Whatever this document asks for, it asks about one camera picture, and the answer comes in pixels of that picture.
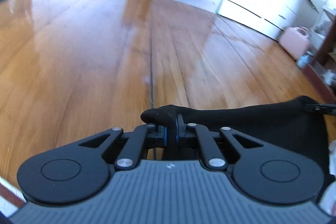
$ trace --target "gray ribbed platform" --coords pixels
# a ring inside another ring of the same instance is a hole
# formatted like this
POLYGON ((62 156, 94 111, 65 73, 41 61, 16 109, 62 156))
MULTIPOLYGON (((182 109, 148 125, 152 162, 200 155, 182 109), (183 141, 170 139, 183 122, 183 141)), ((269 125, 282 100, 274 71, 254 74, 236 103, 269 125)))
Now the gray ribbed platform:
POLYGON ((207 171, 198 161, 150 160, 116 173, 100 194, 83 203, 68 207, 28 203, 10 218, 15 224, 322 224, 330 219, 311 202, 292 207, 254 202, 239 193, 224 173, 207 171))

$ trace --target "shelf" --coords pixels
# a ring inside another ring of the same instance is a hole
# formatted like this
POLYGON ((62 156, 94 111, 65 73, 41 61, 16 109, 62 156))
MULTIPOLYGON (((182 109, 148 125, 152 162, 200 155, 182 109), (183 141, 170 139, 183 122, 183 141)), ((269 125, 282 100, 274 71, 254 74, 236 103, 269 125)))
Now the shelf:
POLYGON ((336 54, 334 54, 333 52, 328 52, 328 55, 331 57, 332 60, 336 62, 336 54))
POLYGON ((336 104, 334 91, 323 82, 325 71, 325 68, 320 63, 315 62, 313 65, 308 64, 305 66, 303 74, 326 104, 336 104))
POLYGON ((336 15, 335 9, 331 9, 330 7, 324 6, 323 11, 327 15, 327 17, 330 19, 330 21, 333 21, 335 19, 335 15, 336 15))

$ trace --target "logo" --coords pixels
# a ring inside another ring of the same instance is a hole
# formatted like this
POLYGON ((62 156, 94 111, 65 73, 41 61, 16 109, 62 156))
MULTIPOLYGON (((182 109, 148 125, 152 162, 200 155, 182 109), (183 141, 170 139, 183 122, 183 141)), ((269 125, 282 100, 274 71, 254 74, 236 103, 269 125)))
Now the logo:
POLYGON ((173 169, 175 168, 175 164, 167 164, 166 167, 169 168, 169 169, 173 169))

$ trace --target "pink bag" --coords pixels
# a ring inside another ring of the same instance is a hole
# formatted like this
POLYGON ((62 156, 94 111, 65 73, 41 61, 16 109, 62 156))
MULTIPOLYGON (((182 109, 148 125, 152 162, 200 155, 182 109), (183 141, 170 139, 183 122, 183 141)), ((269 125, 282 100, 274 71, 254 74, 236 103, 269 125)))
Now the pink bag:
POLYGON ((279 39, 280 45, 298 60, 309 48, 309 30, 305 27, 287 28, 279 39))

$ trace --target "dark wooden trim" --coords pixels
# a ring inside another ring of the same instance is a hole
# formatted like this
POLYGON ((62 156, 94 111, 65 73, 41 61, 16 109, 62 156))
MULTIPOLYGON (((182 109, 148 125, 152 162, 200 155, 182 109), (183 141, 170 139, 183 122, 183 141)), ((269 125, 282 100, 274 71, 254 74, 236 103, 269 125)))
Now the dark wooden trim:
POLYGON ((8 190, 5 186, 0 183, 0 196, 4 199, 15 205, 16 207, 20 208, 26 204, 21 198, 14 195, 10 190, 8 190))
POLYGON ((328 52, 332 52, 335 43, 336 43, 336 19, 334 20, 329 33, 324 39, 323 44, 321 45, 320 49, 314 56, 314 59, 321 65, 324 65, 324 63, 328 59, 328 52))
POLYGON ((326 104, 336 104, 336 96, 334 95, 334 92, 323 82, 322 78, 318 75, 312 65, 308 64, 305 66, 302 72, 326 104))

